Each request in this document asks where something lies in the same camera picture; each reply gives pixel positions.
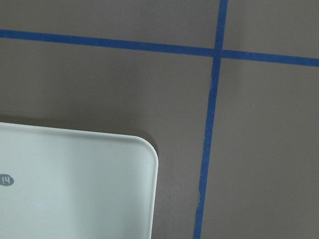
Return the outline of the cream rabbit serving tray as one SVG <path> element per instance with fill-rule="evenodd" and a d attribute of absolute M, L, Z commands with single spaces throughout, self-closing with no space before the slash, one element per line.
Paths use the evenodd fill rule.
<path fill-rule="evenodd" d="M 149 239 L 158 175 L 138 136 L 0 125 L 3 239 Z"/>

